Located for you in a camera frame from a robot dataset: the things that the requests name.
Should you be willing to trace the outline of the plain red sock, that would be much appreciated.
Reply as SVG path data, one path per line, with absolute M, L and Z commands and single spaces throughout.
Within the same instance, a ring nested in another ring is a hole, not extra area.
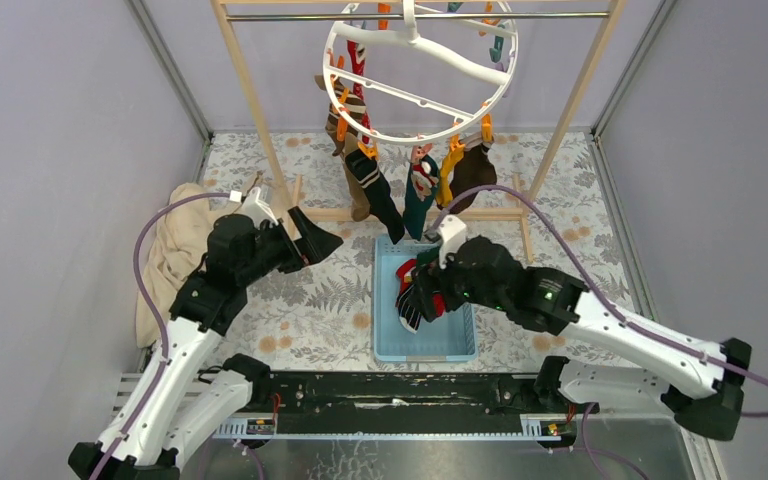
M 401 281 L 403 279 L 408 279 L 412 282 L 412 271 L 416 267 L 416 259 L 410 259 L 403 263 L 397 270 L 396 270 L 396 278 Z

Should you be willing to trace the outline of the black sock with beige stripes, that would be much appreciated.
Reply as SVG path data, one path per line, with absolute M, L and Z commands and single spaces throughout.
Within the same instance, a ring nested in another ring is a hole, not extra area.
M 405 233 L 403 218 L 378 162 L 363 151 L 355 150 L 345 157 L 345 164 L 362 188 L 370 205 L 370 213 L 386 227 L 390 241 L 393 244 L 401 241 Z

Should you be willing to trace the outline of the dark brown sock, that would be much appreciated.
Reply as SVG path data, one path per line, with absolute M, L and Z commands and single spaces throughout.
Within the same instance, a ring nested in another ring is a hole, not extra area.
M 463 192 L 482 185 L 494 185 L 497 173 L 489 160 L 491 143 L 481 143 L 464 153 L 463 158 L 455 165 L 450 182 L 452 197 L 458 197 Z

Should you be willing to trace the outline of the white round clip hanger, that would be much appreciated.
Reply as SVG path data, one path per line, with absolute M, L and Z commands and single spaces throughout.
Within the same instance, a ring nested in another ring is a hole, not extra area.
M 492 136 L 492 110 L 513 84 L 519 31 L 507 2 L 378 7 L 347 5 L 328 31 L 320 84 L 367 145 L 413 145 L 467 130 Z M 366 47 L 364 76 L 351 71 L 347 40 Z M 370 128 L 355 121 L 333 81 L 364 92 Z

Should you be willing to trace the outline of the dark green sock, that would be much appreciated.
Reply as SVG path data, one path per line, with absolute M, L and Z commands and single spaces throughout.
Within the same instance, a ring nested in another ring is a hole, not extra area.
M 435 246 L 430 249 L 423 250 L 419 252 L 415 259 L 416 259 L 416 265 L 417 266 L 424 266 L 428 264 L 434 264 L 439 260 L 439 246 Z

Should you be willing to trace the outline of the black striped sock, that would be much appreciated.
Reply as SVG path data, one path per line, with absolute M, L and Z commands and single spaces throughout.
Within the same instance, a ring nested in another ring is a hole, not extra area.
M 423 320 L 421 313 L 413 302 L 415 287 L 408 279 L 400 283 L 400 290 L 396 297 L 395 307 L 402 327 L 411 334 L 416 334 Z

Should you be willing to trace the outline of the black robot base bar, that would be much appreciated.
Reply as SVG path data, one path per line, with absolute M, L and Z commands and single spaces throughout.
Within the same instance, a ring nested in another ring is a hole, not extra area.
M 526 419 L 573 434 L 584 403 L 564 398 L 558 357 L 537 374 L 271 371 L 237 413 L 285 436 L 509 436 Z

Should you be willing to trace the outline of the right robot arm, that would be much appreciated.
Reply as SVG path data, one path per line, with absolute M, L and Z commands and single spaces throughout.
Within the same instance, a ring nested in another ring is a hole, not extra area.
M 396 307 L 417 329 L 465 304 L 505 314 L 536 333 L 565 336 L 609 350 L 627 367 L 599 367 L 562 356 L 544 359 L 530 398 L 543 410 L 606 404 L 671 413 L 686 430 L 730 441 L 741 419 L 752 349 L 731 338 L 703 341 L 659 327 L 620 308 L 609 309 L 582 280 L 550 267 L 525 267 L 486 237 L 440 257 L 422 253 L 401 268 Z

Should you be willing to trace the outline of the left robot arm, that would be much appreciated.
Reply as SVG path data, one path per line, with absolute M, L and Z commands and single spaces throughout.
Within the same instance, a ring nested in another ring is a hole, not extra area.
M 81 479 L 177 479 L 195 451 L 237 410 L 271 401 L 270 369 L 236 354 L 207 391 L 182 401 L 206 356 L 247 305 L 247 289 L 274 270 L 294 273 L 333 254 L 342 238 L 289 210 L 298 238 L 267 208 L 215 221 L 201 263 L 188 276 L 161 332 L 161 346 L 119 414 L 68 464 Z

